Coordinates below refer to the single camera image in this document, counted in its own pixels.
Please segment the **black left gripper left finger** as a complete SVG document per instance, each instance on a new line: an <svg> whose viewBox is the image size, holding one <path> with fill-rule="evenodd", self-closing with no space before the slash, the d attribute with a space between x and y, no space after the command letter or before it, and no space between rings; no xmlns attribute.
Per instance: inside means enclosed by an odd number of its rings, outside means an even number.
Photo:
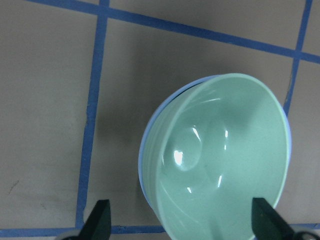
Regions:
<svg viewBox="0 0 320 240"><path fill-rule="evenodd" d="M108 199L98 200L79 232L78 240L108 240L111 236L111 205Z"/></svg>

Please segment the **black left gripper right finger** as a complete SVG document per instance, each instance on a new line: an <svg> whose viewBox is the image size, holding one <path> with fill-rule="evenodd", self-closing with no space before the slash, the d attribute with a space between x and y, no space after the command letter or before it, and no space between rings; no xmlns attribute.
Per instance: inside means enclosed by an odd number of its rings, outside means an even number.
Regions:
<svg viewBox="0 0 320 240"><path fill-rule="evenodd" d="M262 197L252 199L251 228L257 240L292 240L295 234L288 223Z"/></svg>

